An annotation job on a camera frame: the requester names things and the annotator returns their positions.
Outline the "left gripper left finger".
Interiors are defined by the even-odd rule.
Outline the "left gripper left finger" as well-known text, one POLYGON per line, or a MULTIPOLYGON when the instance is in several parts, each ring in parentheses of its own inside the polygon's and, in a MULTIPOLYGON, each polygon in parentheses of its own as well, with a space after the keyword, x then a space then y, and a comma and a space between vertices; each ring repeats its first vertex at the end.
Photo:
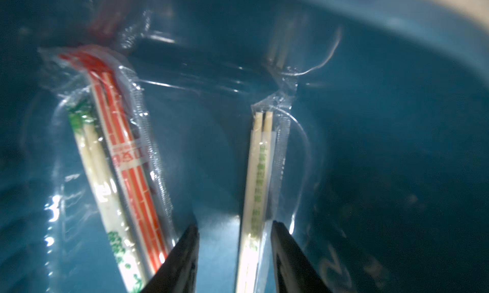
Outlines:
POLYGON ((199 255, 199 232, 196 225, 188 226, 179 242, 169 253, 142 293, 194 293, 199 255))

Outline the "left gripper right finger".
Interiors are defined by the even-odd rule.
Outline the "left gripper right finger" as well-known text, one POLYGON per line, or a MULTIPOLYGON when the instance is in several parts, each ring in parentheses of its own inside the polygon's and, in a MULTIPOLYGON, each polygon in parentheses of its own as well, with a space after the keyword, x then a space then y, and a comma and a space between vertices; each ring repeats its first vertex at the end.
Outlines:
POLYGON ((276 291, 278 293, 330 291, 313 269, 284 223, 273 222, 271 246, 276 291))

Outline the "teal plastic storage tray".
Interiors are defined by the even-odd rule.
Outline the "teal plastic storage tray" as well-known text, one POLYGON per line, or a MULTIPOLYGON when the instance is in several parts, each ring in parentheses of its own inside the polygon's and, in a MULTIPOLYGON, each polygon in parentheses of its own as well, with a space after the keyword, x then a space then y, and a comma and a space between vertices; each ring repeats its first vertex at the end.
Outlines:
POLYGON ((124 292, 41 50, 140 79, 197 292, 233 292, 253 124, 291 107, 270 195, 334 292, 488 291, 488 33, 429 0, 1 0, 1 291, 124 292))

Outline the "small green text chopsticks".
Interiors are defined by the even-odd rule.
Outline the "small green text chopsticks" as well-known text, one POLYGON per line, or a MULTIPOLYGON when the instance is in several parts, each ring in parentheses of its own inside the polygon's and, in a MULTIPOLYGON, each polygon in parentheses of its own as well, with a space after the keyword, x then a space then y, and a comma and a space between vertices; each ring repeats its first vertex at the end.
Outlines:
POLYGON ((268 241, 278 209, 292 102, 292 95, 277 91, 252 105, 236 292, 263 292, 266 286, 268 241))

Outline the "red striped chopsticks pair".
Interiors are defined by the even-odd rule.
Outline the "red striped chopsticks pair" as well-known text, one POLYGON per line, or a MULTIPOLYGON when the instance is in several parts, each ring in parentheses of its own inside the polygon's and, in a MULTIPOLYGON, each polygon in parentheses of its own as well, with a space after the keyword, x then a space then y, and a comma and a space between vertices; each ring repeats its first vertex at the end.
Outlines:
POLYGON ((96 106, 150 280, 173 246, 174 225, 140 80, 127 59, 97 45, 42 48, 39 54, 44 88, 88 96, 96 106))

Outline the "green bamboo chopsticks pair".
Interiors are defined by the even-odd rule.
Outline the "green bamboo chopsticks pair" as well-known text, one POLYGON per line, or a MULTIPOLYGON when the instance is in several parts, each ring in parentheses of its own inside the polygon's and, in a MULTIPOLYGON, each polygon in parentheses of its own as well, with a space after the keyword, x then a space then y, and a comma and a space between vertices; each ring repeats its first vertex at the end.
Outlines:
POLYGON ((57 94, 67 111, 76 146, 127 292, 141 292, 147 283, 145 260, 113 169, 96 106, 85 95, 57 94))

